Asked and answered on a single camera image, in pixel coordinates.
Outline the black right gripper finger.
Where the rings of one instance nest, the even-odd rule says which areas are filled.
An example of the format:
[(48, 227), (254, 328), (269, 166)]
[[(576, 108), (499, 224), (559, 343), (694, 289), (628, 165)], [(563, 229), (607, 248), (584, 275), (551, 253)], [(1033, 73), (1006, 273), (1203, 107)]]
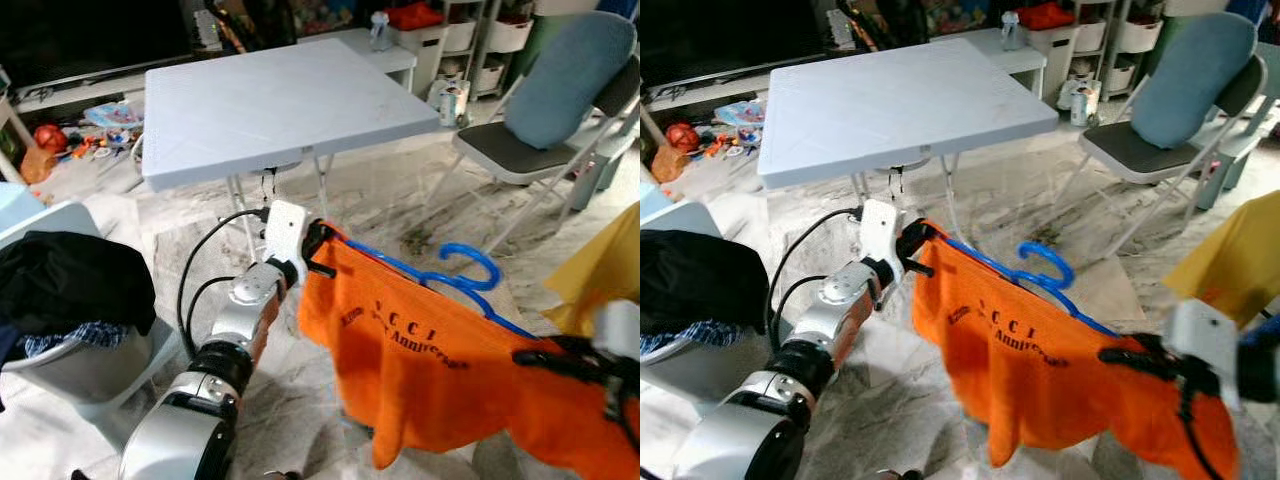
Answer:
[(1103, 348), (1098, 352), (1098, 361), (1138, 372), (1166, 372), (1166, 351), (1160, 343), (1140, 344), (1139, 349)]
[(581, 372), (579, 356), (563, 346), (548, 349), (517, 349), (512, 361), (521, 367), (543, 369), (562, 376), (577, 376)]

